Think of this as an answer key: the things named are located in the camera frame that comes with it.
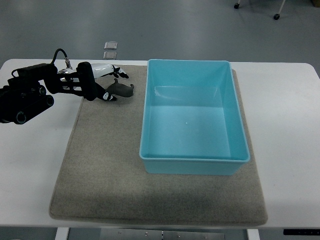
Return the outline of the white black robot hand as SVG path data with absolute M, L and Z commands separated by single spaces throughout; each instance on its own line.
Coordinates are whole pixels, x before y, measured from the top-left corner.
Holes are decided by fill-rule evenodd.
M 128 74 L 119 66 L 108 63 L 91 64 L 87 61 L 77 65 L 76 73 L 78 74 L 77 78 L 80 90 L 75 91 L 75 94 L 84 97 L 88 101 L 93 101 L 96 98 L 107 102 L 117 100 L 116 95 L 108 93 L 106 91 L 107 88 L 103 88 L 96 82 L 96 79 L 106 76 L 114 76 L 115 79 L 129 78 Z

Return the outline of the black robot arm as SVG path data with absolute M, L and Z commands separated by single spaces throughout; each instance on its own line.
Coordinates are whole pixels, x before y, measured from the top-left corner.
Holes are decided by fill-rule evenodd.
M 76 75 L 59 72 L 53 63 L 40 63 L 15 69 L 0 89 L 0 122 L 23 125 L 54 105 L 53 94 L 82 97 L 80 84 L 71 81 Z

